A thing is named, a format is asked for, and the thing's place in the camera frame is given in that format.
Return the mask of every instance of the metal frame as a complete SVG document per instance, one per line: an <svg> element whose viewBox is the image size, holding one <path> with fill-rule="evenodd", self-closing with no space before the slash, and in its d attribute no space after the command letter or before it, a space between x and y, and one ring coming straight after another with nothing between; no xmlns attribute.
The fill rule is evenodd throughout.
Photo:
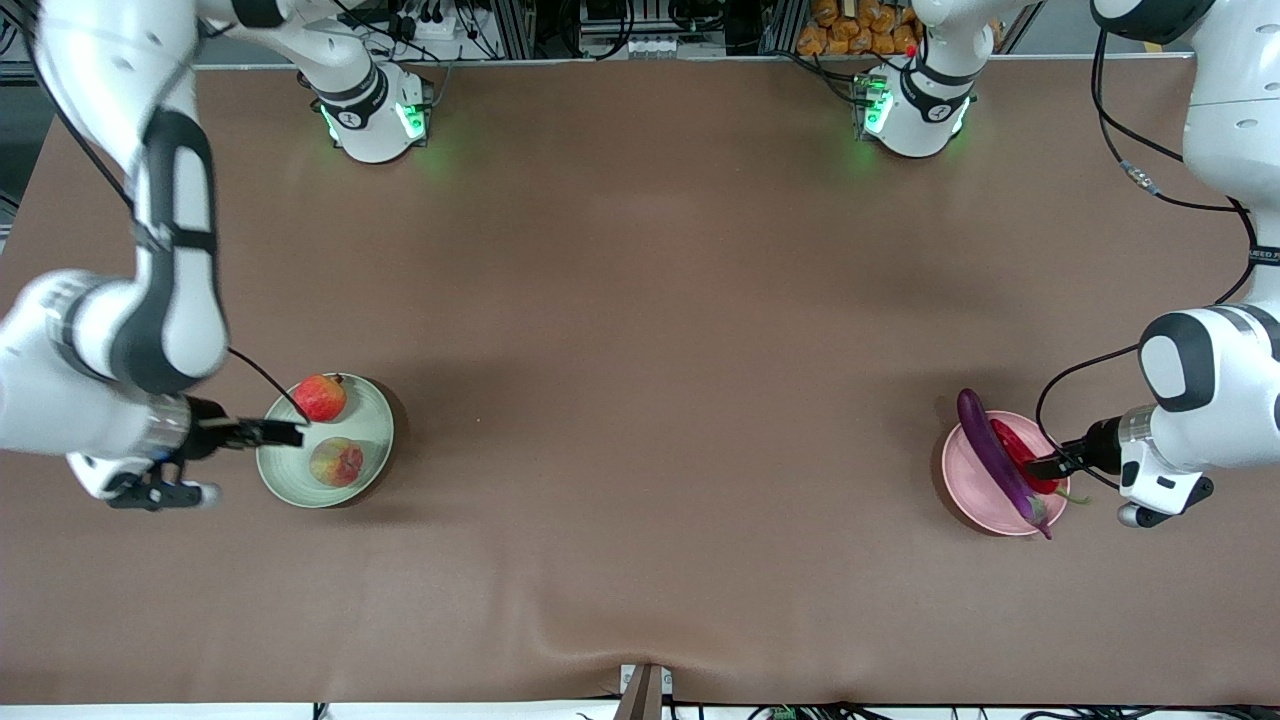
<svg viewBox="0 0 1280 720"><path fill-rule="evenodd" d="M534 56L536 12L522 0L493 0L493 17L508 60L530 60Z"/></svg>
<svg viewBox="0 0 1280 720"><path fill-rule="evenodd" d="M1032 27L1032 23L1036 22L1036 17L1044 9L1044 3L1047 3L1047 0L1041 0L1034 5L1027 5L1018 13L1012 24L1010 24L1005 31L1005 41L1000 44L996 53L1009 55L1015 47L1018 47L1018 44L1027 36L1027 29Z"/></svg>

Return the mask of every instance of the green indicator light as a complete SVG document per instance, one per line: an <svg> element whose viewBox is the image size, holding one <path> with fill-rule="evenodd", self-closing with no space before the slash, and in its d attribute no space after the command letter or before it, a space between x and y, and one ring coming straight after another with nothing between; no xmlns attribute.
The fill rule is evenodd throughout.
<svg viewBox="0 0 1280 720"><path fill-rule="evenodd" d="M416 108L406 108L399 102L396 104L396 111L401 117L401 123L404 126L404 132L410 137L417 138L422 136L422 111Z"/></svg>
<svg viewBox="0 0 1280 720"><path fill-rule="evenodd" d="M333 118L329 115L329 110L326 110L324 105L320 106L320 114L324 117L324 123L329 126L329 137L332 137L334 142L338 142L338 131L333 127Z"/></svg>
<svg viewBox="0 0 1280 720"><path fill-rule="evenodd" d="M879 133L884 129L884 120L888 119L888 114L892 109L893 94L886 90L867 113L867 132Z"/></svg>
<svg viewBox="0 0 1280 720"><path fill-rule="evenodd" d="M951 126L951 135L960 132L960 128L964 127L964 113L968 109L969 109L969 101L965 100L964 105L960 105L960 109L956 110L956 123Z"/></svg>

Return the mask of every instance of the pink plate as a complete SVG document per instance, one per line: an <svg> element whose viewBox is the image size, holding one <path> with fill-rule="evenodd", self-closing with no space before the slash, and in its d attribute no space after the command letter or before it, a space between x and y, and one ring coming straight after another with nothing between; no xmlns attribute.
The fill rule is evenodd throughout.
<svg viewBox="0 0 1280 720"><path fill-rule="evenodd" d="M1053 451L1053 446L1041 436L1036 423L1027 418L1004 410L988 410L987 418L1000 420L1012 428L1037 456L1044 456ZM960 425L951 430L946 445L942 446L942 480L960 511L983 528L1001 536L1033 536L1039 532L1023 520L1018 510L1014 509L1014 503L1005 497L996 480L983 469ZM1062 487L1070 491L1070 479L1065 480ZM1041 500L1044 501L1044 507L1048 510L1048 524L1052 525L1066 510L1066 498L1057 495L1042 495Z"/></svg>

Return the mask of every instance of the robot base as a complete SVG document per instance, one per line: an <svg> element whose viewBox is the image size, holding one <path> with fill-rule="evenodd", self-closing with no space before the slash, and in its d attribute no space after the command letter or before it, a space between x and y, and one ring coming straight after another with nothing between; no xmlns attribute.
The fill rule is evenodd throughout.
<svg viewBox="0 0 1280 720"><path fill-rule="evenodd" d="M390 85L387 100L362 128L349 128L321 108L334 147L342 147L361 163L388 163L413 146L425 147L431 122L435 87L392 63L379 68Z"/></svg>
<svg viewBox="0 0 1280 720"><path fill-rule="evenodd" d="M955 111L946 108L947 114L938 122L927 122L918 109L901 97L897 90L901 86L900 77L901 73L888 64L858 77L854 97L867 100L865 106L854 108L858 136L874 137L884 147L905 158L937 155L960 132L970 101L965 100Z"/></svg>

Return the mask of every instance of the metal bracket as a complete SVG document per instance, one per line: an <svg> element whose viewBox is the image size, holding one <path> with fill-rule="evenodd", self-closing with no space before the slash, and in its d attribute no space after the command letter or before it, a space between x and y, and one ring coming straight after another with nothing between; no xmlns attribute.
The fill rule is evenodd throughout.
<svg viewBox="0 0 1280 720"><path fill-rule="evenodd" d="M622 666L622 702L613 720L662 720L662 696L672 694L671 670L658 665Z"/></svg>

